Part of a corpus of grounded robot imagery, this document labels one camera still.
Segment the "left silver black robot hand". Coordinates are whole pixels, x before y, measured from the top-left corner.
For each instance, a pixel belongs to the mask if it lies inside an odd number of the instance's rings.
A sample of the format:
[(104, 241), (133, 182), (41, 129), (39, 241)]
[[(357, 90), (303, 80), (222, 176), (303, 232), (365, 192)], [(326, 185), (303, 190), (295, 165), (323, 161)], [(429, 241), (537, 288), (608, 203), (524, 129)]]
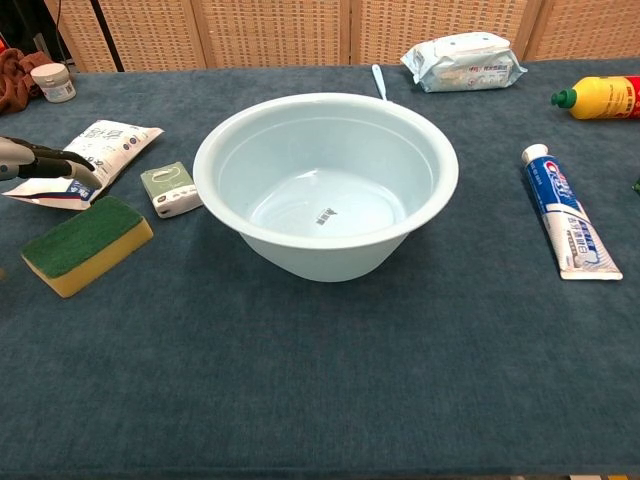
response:
[(91, 189), (102, 182), (94, 174), (95, 167), (82, 156), (67, 150), (32, 144), (26, 140), (1, 138), (1, 180), (14, 178), (68, 178)]

